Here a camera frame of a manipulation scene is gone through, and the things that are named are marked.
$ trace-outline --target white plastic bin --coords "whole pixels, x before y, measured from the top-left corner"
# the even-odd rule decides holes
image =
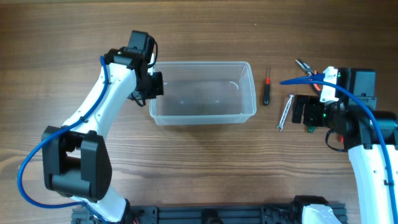
[[[149,102],[157,125],[244,123],[256,114],[247,62],[157,62],[164,96]]]

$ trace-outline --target pliers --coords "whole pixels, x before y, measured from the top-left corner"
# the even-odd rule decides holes
[[[312,68],[307,65],[306,63],[302,62],[300,59],[296,59],[297,64],[300,66],[300,68],[302,68],[302,70],[308,75],[308,76],[312,76],[314,74],[317,74],[317,71],[312,70]],[[311,85],[312,89],[314,90],[315,93],[317,93],[318,95],[321,95],[321,88],[319,88],[319,86],[317,84],[312,84]]]

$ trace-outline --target brown wood surface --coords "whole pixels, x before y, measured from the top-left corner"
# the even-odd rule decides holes
[[[280,86],[313,68],[377,70],[378,109],[398,112],[398,4],[347,1],[202,1],[0,6],[0,223],[69,223],[71,209],[25,202],[17,170],[47,125],[60,126],[80,106],[100,70],[100,55],[144,30],[159,61],[251,64],[257,114],[244,124],[157,126],[149,109],[127,101],[106,140],[112,184],[133,205],[289,202],[321,195],[346,203],[360,223],[348,155],[325,146],[326,129],[275,126],[289,93]],[[271,104],[261,105],[271,66]],[[24,174],[26,191],[45,203],[69,199],[45,189],[41,153]]]

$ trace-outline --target screwdriver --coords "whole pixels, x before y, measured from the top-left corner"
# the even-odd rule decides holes
[[[262,96],[262,104],[267,106],[270,100],[270,90],[271,90],[271,68],[267,66],[266,68],[266,87],[264,88],[264,96]]]

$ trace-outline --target silver wrench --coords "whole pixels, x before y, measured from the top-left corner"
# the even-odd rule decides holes
[[[289,95],[289,100],[285,106],[284,113],[283,113],[282,117],[280,118],[279,125],[276,126],[276,129],[279,129],[279,131],[284,130],[285,119],[286,119],[287,113],[289,112],[290,105],[292,104],[293,97],[294,97],[293,94]]]

